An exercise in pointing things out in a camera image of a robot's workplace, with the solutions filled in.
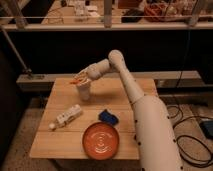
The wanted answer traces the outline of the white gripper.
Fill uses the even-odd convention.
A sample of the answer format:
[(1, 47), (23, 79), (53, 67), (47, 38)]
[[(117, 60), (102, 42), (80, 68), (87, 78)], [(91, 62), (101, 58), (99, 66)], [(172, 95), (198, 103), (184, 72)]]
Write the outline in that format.
[(82, 69), (79, 73), (74, 76), (77, 83), (91, 82), (91, 78), (88, 76), (87, 68)]

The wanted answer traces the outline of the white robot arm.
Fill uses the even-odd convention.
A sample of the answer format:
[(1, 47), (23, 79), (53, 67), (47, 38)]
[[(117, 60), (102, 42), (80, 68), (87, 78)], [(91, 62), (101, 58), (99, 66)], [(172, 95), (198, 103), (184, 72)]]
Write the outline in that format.
[(89, 65), (74, 76), (80, 97), (88, 100), (91, 82), (111, 71), (119, 74), (133, 111), (141, 171), (183, 171), (166, 105), (158, 96), (145, 94), (119, 50), (110, 51), (107, 59)]

